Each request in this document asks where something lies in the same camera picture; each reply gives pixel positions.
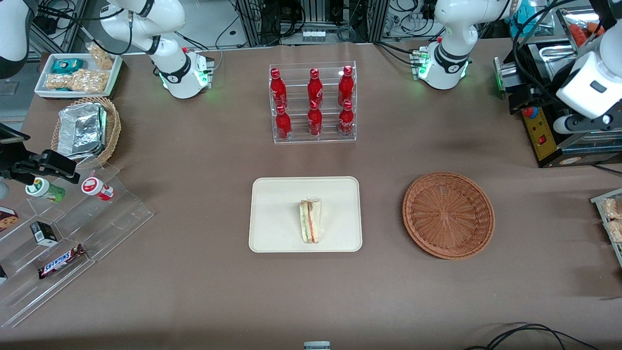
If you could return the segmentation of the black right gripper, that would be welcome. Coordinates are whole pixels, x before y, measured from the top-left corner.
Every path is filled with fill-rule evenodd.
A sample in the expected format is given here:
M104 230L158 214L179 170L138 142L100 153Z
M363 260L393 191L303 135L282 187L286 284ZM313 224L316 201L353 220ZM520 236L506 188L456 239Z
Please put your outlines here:
M76 162L51 149L45 149L41 154L26 151L16 161L10 161L10 180L32 185L36 177L45 176L61 178L71 184L80 181Z

